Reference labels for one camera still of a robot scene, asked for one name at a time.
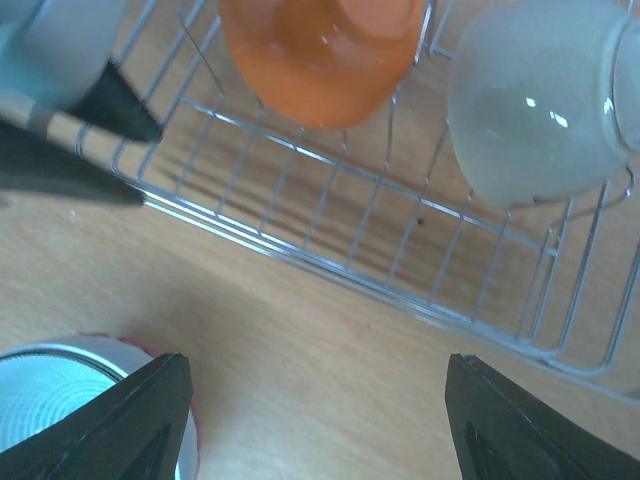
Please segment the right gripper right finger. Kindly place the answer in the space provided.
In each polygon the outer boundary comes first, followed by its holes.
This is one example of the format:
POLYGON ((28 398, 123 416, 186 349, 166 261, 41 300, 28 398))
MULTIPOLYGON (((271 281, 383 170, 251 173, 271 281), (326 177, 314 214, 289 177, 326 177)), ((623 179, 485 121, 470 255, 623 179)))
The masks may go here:
POLYGON ((637 479, 639 460, 476 356, 449 357, 445 404, 464 479, 637 479))

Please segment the orange white ceramic bowl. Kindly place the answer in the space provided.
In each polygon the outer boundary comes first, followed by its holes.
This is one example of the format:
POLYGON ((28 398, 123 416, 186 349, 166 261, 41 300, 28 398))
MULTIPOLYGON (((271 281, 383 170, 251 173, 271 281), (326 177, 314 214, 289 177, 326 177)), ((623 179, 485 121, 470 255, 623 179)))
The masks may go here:
POLYGON ((224 39, 246 84, 306 128, 346 129, 388 100, 414 62, 423 1, 232 0, 224 39))

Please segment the chrome wire dish rack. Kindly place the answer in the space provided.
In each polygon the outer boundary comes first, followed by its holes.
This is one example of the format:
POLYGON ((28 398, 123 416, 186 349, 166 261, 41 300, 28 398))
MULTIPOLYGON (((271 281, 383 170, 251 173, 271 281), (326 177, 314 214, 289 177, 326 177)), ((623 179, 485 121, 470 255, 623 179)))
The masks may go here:
POLYGON ((583 196, 503 211, 454 157, 455 42, 486 1, 434 1, 417 62, 345 131, 290 122, 236 70, 214 1, 131 1, 114 47, 158 115, 148 146, 80 129, 152 207, 513 353, 639 400, 639 169, 583 196))

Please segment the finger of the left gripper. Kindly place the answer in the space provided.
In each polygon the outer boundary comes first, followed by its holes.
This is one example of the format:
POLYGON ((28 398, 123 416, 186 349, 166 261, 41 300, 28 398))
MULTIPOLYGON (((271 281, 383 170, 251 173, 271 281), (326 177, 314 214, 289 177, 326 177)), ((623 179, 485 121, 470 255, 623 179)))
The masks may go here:
POLYGON ((1 189, 141 206, 145 195, 106 168, 45 137, 1 121, 1 189))
POLYGON ((109 59, 93 86, 67 113, 127 140, 160 141, 164 129, 138 96, 118 65, 109 59))

